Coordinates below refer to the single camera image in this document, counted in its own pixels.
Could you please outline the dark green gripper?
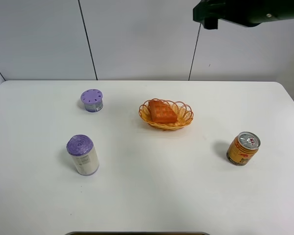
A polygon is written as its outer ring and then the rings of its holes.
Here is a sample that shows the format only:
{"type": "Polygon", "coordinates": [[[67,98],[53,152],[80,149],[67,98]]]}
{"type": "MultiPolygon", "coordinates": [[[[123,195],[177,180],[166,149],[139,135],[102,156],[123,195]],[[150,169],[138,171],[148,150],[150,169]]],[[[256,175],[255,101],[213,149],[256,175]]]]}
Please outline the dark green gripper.
{"type": "Polygon", "coordinates": [[[294,19],[294,0],[202,0],[193,8],[193,21],[218,29],[218,20],[245,27],[294,19]]]}

